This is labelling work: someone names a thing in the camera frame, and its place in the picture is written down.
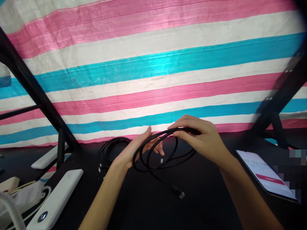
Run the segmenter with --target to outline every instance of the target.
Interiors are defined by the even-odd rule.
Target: smartphone
[[[236,152],[266,192],[280,198],[298,202],[279,175],[259,155],[241,150],[236,150]]]

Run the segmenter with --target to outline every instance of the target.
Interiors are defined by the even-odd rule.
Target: phone screen
[[[260,156],[255,153],[240,150],[237,150],[237,153],[267,191],[296,200],[288,186]]]

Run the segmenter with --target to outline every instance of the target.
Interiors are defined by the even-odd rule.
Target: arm
[[[169,129],[191,127],[201,135],[184,131],[173,133],[219,167],[244,229],[283,229],[267,206],[240,162],[227,150],[216,127],[209,121],[184,115]]]
[[[86,213],[79,230],[104,230],[107,228],[119,191],[129,168],[132,167],[132,158],[138,147],[151,136],[151,127],[136,137],[111,164],[101,187]],[[154,145],[158,138],[148,143],[143,153]],[[155,152],[164,156],[162,142],[155,148]]]

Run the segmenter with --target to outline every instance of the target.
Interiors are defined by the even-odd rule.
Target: hand
[[[201,135],[193,135],[185,131],[177,131],[173,136],[180,137],[188,142],[197,152],[212,162],[219,165],[223,162],[230,153],[225,147],[220,135],[214,124],[190,115],[184,115],[179,118],[168,129],[178,127],[190,127],[197,129]]]
[[[149,126],[145,133],[140,134],[136,138],[134,138],[130,144],[116,157],[114,160],[115,162],[121,162],[124,163],[128,168],[132,167],[132,158],[135,153],[135,151],[140,147],[140,145],[150,136],[152,136],[153,133],[151,132],[151,126]],[[151,147],[158,141],[158,137],[151,140],[149,143],[147,143],[143,148],[143,153],[145,153],[147,150],[150,150]],[[160,142],[155,148],[155,153],[160,154],[164,156],[164,152],[162,149],[162,142]]]

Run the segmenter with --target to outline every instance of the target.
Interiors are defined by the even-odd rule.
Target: cable connector
[[[184,198],[185,193],[181,191],[176,185],[172,185],[171,190],[172,190],[172,193],[178,196],[180,199]]]

